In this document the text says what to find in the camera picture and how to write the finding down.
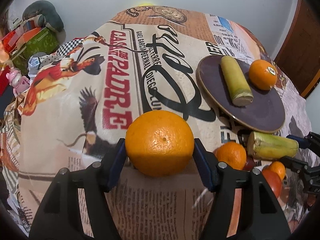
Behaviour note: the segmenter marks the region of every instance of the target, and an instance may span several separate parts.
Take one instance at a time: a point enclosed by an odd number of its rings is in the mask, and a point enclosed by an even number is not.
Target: fruit sticker
[[[274,76],[276,75],[276,72],[275,72],[275,70],[274,70],[273,68],[268,67],[268,70],[269,70],[269,72],[270,72],[271,74],[273,74]]]

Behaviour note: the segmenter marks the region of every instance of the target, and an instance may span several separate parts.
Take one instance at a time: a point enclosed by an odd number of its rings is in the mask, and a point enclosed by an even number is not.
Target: cylindrical object
[[[221,70],[227,83],[232,103],[235,106],[247,106],[253,100],[252,91],[243,75],[238,62],[231,56],[221,59]]]
[[[298,148],[299,144],[295,140],[260,132],[251,132],[247,143],[248,155],[262,160],[294,157]]]

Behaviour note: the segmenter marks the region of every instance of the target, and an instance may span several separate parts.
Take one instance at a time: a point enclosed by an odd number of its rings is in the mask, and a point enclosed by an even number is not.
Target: toy
[[[36,27],[46,26],[56,33],[61,32],[64,27],[54,5],[45,0],[35,1],[30,4],[24,10],[22,19],[24,21],[33,19]]]
[[[29,79],[21,75],[21,71],[18,68],[12,68],[9,73],[6,74],[9,84],[13,87],[13,94],[17,97],[30,87]]]

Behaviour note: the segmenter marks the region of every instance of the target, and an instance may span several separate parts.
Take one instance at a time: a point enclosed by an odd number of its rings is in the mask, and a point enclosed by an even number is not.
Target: eagle illustration
[[[81,137],[86,136],[83,153],[102,159],[106,152],[113,150],[116,147],[116,144],[111,144],[97,135],[95,112],[98,101],[95,97],[95,91],[92,92],[91,87],[89,89],[84,88],[80,91],[80,95],[79,106],[85,132],[81,133],[75,141],[69,145],[61,140],[59,141],[67,147],[73,147]]]

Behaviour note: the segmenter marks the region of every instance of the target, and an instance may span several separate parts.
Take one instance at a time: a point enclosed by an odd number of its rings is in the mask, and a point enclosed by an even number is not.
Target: tablecloth
[[[208,151],[231,140],[245,146],[250,130],[218,109],[198,86],[195,70],[208,55],[230,55],[249,64],[264,59],[276,66],[245,27],[165,6],[122,11],[62,60],[45,66],[25,103],[8,106],[1,130],[3,175],[25,230],[60,168],[74,171],[100,160],[144,112],[179,114]],[[286,112],[276,134],[307,135],[311,124],[305,100],[276,69],[276,90]],[[310,166],[319,164],[308,149],[296,157]],[[123,239],[198,239],[213,195],[203,187],[193,161],[183,173],[166,178],[146,177],[128,162],[106,197]],[[297,174],[287,170],[278,200],[293,227],[305,213],[306,197]],[[84,231],[92,236],[82,190],[79,205]]]

